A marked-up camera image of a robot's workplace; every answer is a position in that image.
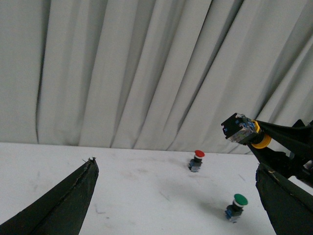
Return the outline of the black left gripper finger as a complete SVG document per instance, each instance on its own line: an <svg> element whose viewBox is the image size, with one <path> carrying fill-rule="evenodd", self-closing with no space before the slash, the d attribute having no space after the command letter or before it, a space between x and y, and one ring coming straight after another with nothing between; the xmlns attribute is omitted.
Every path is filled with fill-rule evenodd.
<svg viewBox="0 0 313 235"><path fill-rule="evenodd" d="M77 235L85 220L99 168L95 158L1 224L2 235Z"/></svg>

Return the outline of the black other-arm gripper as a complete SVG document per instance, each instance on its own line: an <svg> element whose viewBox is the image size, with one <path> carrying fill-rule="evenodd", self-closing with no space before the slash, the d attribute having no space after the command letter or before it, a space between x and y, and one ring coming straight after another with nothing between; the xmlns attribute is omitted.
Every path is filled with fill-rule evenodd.
<svg viewBox="0 0 313 235"><path fill-rule="evenodd" d="M313 122L297 120L292 127L256 121L261 130L291 153L247 146L259 161L256 188L277 235L313 233L313 196L289 181L294 176L313 186Z"/></svg>

